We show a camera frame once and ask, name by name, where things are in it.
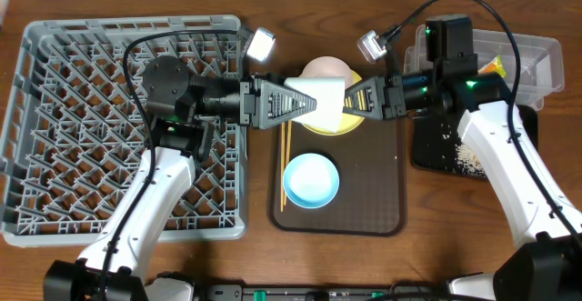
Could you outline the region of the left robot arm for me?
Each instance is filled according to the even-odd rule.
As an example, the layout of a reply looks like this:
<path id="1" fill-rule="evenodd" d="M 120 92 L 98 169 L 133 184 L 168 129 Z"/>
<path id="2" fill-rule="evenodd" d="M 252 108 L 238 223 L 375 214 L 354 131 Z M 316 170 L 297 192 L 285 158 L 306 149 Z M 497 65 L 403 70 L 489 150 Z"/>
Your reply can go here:
<path id="1" fill-rule="evenodd" d="M 271 79 L 246 80 L 190 73 L 163 55 L 143 73 L 152 114 L 151 146 L 131 185 L 96 240 L 74 263 L 56 260 L 43 282 L 45 300 L 193 300 L 194 283 L 163 274 L 146 284 L 156 243 L 178 200 L 209 156 L 218 115 L 267 129 L 316 110 L 315 98 Z"/>

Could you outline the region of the white pink bowl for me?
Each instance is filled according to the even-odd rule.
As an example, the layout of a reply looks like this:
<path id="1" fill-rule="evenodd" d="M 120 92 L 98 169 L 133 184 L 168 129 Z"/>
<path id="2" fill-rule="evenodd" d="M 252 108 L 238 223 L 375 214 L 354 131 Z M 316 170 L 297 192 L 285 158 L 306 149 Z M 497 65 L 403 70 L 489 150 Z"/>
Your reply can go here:
<path id="1" fill-rule="evenodd" d="M 310 61 L 299 77 L 287 78 L 285 86 L 315 98 L 316 110 L 293 119 L 336 132 L 342 119 L 346 79 L 351 79 L 351 69 L 344 61 L 332 56 L 321 56 Z"/>

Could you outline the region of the green orange snack wrapper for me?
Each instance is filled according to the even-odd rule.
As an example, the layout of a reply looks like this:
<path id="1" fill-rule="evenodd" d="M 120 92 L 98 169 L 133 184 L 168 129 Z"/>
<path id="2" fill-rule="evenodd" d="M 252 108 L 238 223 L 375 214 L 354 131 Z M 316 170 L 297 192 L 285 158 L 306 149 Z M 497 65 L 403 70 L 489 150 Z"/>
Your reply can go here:
<path id="1" fill-rule="evenodd" d="M 490 74 L 490 73 L 497 73 L 501 77 L 506 77 L 507 72 L 503 66 L 502 58 L 500 55 L 497 55 L 487 64 L 483 65 L 479 70 L 479 74 Z"/>

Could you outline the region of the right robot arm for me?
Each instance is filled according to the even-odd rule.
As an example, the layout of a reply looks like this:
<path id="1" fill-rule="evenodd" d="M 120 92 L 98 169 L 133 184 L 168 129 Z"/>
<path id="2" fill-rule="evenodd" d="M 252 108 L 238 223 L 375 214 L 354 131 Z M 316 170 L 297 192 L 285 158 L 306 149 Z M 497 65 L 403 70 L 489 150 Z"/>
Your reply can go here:
<path id="1" fill-rule="evenodd" d="M 483 167 L 507 217 L 517 251 L 493 274 L 452 279 L 449 297 L 486 300 L 578 300 L 581 213 L 547 170 L 524 130 L 500 74 L 478 71 L 466 15 L 426 20 L 432 68 L 374 76 L 346 90 L 344 110 L 377 120 L 412 110 L 456 115 L 457 133 Z"/>

